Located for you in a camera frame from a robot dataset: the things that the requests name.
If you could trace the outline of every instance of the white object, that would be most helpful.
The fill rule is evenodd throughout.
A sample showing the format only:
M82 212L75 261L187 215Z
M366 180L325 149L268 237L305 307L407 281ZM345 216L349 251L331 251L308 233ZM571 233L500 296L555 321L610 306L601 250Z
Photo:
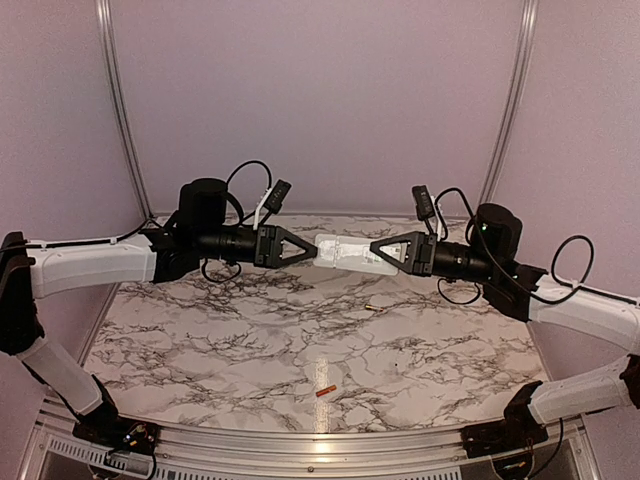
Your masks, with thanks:
M90 413L102 403L102 393L93 377L59 343L38 337L31 347L16 357L80 415Z
M79 287L120 282L149 282L156 268L156 253L144 235L116 244L29 250L36 263L31 267L35 298Z
M372 241L370 238L318 234L315 240L318 256L313 264L317 267L339 268L354 272L396 275L398 273L396 267L369 250ZM382 247L382 251L400 260L404 256L405 248L401 244L389 245Z

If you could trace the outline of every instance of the marble table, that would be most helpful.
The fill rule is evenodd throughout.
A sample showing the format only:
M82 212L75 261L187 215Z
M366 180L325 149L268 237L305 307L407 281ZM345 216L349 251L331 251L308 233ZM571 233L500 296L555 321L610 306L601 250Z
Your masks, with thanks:
M273 223L311 241L318 233L380 238L424 228L398 218ZM451 237L461 239L461 224ZM228 273L215 262L211 268ZM377 432L499 417L520 386L546 380L527 327L484 300L447 303L435 282L309 261L245 267L222 285L199 272L125 284L85 368L123 413L187 425ZM458 282L447 292L460 301L474 289ZM316 397L329 385L337 389Z

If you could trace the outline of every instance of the purple wall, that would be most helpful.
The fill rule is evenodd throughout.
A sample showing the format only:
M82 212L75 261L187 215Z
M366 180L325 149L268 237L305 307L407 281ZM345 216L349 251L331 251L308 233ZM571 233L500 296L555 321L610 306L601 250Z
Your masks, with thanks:
M0 15L0 235L80 238L140 221L124 163L92 0L4 2ZM77 355L106 287L39 303L51 337ZM41 388L0 354L0 479L13 479Z
M519 259L550 265L574 233L596 245L589 284L640 295L640 10L631 0L542 0L524 98L495 201L524 222ZM586 249L560 273L577 277ZM561 328L536 328L556 378L624 352ZM587 420L605 479L640 471L640 412Z
M512 0L115 1L152 207L172 211L184 182L250 158L293 183L288 211L412 213L416 183L475 200L521 12ZM234 192L252 207L263 184L253 171Z

